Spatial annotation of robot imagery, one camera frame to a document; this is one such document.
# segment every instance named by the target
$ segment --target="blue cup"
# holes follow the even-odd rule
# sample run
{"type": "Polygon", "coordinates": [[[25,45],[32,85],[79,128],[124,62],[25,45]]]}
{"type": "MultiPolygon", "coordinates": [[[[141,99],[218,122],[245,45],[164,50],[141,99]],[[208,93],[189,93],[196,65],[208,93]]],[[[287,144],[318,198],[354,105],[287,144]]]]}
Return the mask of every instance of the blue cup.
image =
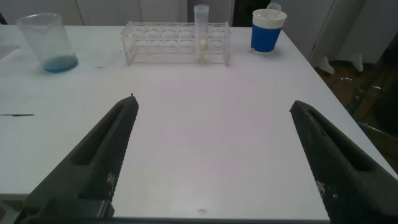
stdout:
{"type": "Polygon", "coordinates": [[[275,12],[273,9],[258,9],[253,12],[251,48],[257,54],[265,55],[275,48],[287,17],[286,13],[280,12],[276,19],[266,19],[269,13],[275,12]]]}

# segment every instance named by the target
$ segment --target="plastic beaker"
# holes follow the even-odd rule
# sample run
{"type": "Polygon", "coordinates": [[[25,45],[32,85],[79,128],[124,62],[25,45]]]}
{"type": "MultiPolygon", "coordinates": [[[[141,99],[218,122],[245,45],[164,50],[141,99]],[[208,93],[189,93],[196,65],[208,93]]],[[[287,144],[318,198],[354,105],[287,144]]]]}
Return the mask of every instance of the plastic beaker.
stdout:
{"type": "Polygon", "coordinates": [[[18,19],[26,41],[48,72],[63,72],[75,67],[78,60],[59,14],[44,13],[18,19]]]}

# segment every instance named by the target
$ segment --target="floor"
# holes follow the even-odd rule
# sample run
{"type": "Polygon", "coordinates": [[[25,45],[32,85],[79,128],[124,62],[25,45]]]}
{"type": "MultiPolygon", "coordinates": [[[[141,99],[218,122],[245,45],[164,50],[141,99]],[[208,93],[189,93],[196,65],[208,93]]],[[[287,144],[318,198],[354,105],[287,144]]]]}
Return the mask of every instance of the floor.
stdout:
{"type": "MultiPolygon", "coordinates": [[[[327,75],[320,70],[316,71],[322,77],[323,81],[328,84],[329,88],[331,88],[332,92],[340,100],[341,104],[345,106],[352,99],[354,89],[357,88],[366,77],[368,77],[368,75],[374,68],[373,66],[365,65],[364,71],[362,73],[359,73],[352,65],[348,63],[335,62],[332,63],[331,66],[335,69],[334,75],[327,75]],[[331,85],[340,78],[351,78],[355,81],[342,81],[331,85]]],[[[383,90],[388,89],[389,85],[393,82],[393,80],[396,79],[396,76],[392,75],[392,73],[396,72],[398,72],[398,69],[396,68],[394,68],[393,70],[383,70],[378,75],[373,85],[383,86],[383,90]]],[[[368,123],[370,126],[383,130],[373,113],[373,106],[379,96],[379,93],[380,90],[377,90],[375,88],[370,89],[368,91],[367,97],[363,100],[360,107],[355,112],[354,118],[357,121],[359,120],[364,123],[368,123]]],[[[376,148],[380,151],[380,153],[384,156],[390,166],[395,170],[396,173],[398,173],[398,140],[389,138],[383,134],[378,133],[377,131],[373,131],[368,128],[361,128],[368,136],[368,138],[372,141],[372,143],[376,146],[376,148]]]]}

